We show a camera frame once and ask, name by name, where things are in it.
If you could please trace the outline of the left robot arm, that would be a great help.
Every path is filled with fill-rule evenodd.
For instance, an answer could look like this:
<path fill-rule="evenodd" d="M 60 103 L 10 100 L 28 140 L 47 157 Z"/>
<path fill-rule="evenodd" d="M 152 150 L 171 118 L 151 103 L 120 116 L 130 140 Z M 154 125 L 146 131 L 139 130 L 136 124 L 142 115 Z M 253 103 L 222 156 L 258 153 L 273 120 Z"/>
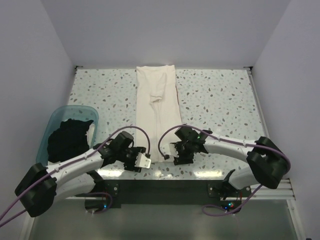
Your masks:
<path fill-rule="evenodd" d="M 150 168 L 150 154 L 145 147 L 132 146 L 133 141 L 131 134 L 122 131 L 114 139 L 64 162 L 47 166 L 36 163 L 14 192 L 32 218 L 45 213 L 55 202 L 74 195 L 99 196 L 104 184 L 98 169 L 116 161 L 122 162 L 127 171 Z"/>

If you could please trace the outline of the white t-shirt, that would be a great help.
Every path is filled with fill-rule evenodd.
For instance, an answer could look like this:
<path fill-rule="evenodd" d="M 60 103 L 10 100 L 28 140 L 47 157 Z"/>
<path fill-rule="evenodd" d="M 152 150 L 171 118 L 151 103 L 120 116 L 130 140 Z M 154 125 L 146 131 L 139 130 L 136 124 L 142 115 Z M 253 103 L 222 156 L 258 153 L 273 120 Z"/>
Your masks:
<path fill-rule="evenodd" d="M 158 142 L 165 131 L 182 124 L 174 65 L 136 68 L 136 121 L 150 139 L 150 159 L 164 162 Z"/>

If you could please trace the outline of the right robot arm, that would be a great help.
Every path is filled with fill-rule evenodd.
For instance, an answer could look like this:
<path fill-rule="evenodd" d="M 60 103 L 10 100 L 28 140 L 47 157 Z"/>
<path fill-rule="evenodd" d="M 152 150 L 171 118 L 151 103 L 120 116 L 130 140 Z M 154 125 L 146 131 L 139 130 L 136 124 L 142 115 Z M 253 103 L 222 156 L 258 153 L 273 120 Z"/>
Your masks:
<path fill-rule="evenodd" d="M 211 130 L 201 130 L 190 125 L 175 127 L 178 141 L 162 147 L 166 157 L 173 157 L 175 165 L 194 162 L 195 154 L 219 154 L 247 164 L 242 169 L 232 169 L 213 188 L 221 197 L 233 197 L 240 190 L 261 185 L 277 189 L 283 176 L 291 169 L 288 157 L 268 138 L 239 140 L 214 135 Z"/>

